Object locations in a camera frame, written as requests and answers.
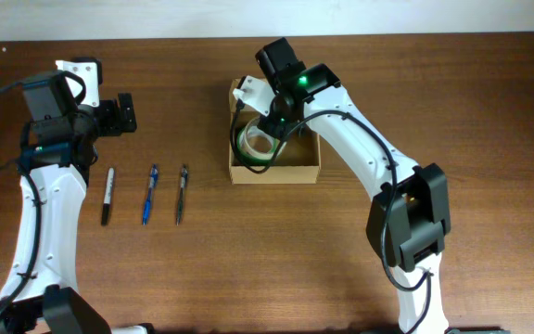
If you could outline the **cream masking tape roll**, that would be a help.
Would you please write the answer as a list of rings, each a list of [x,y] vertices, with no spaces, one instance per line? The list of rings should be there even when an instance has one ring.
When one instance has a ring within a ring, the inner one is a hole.
[[[268,160],[275,153],[276,140],[259,128],[260,118],[248,122],[242,133],[242,145],[247,154],[258,160]]]

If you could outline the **green tape roll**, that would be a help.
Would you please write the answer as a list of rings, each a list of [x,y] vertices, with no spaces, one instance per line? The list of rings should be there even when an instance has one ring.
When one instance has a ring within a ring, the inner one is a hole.
[[[270,146],[267,152],[257,150],[251,145],[250,141],[256,138],[267,140],[267,143]],[[258,165],[267,164],[274,156],[279,144],[280,141],[278,139],[265,134],[256,125],[245,126],[236,137],[238,152],[245,160]]]

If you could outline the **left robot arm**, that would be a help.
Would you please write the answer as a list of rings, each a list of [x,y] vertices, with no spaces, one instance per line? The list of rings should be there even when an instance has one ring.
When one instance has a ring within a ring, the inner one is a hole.
[[[45,323],[52,333],[111,333],[113,328],[79,293],[77,229],[97,162],[95,142],[137,129],[133,99],[103,100],[101,62],[59,60],[52,71],[0,88],[20,88],[31,114],[20,154],[22,212],[12,267],[0,291],[0,333],[27,333]]]

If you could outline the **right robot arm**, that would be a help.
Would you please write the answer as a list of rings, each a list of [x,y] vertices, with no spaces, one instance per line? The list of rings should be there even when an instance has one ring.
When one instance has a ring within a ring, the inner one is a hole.
[[[261,130],[280,140],[306,126],[350,167],[371,201],[366,236],[399,297],[403,333],[444,333],[439,267],[451,231],[448,180],[396,149],[353,103],[325,65],[299,60],[287,39],[260,49],[255,59],[270,94]]]

